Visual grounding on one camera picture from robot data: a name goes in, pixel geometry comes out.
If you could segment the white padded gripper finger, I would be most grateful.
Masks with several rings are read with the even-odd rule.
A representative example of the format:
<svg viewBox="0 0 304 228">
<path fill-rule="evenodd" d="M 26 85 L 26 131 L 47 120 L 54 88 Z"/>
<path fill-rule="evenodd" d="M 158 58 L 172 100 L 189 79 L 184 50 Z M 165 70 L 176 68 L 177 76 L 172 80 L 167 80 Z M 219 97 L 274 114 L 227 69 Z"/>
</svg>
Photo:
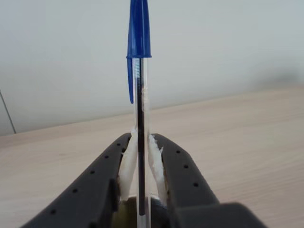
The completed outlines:
<svg viewBox="0 0 304 228">
<path fill-rule="evenodd" d="M 111 143 L 25 228 L 109 228 L 118 210 L 118 172 L 130 133 Z"/>
<path fill-rule="evenodd" d="M 162 149 L 171 228 L 261 228 L 262 221 L 240 203 L 221 203 L 190 154 L 167 137 L 153 134 Z"/>
</svg>

